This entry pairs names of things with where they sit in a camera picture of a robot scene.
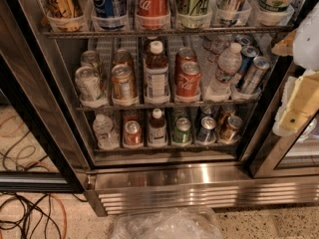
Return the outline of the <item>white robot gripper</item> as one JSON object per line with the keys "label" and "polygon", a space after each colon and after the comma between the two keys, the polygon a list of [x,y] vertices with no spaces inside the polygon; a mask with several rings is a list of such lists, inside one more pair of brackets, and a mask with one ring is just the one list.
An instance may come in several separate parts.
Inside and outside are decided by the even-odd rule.
{"label": "white robot gripper", "polygon": [[278,136],[297,132],[319,110],[319,2],[300,23],[276,43],[271,52],[292,56],[294,63],[306,69],[301,77],[289,77],[275,116],[272,131]]}

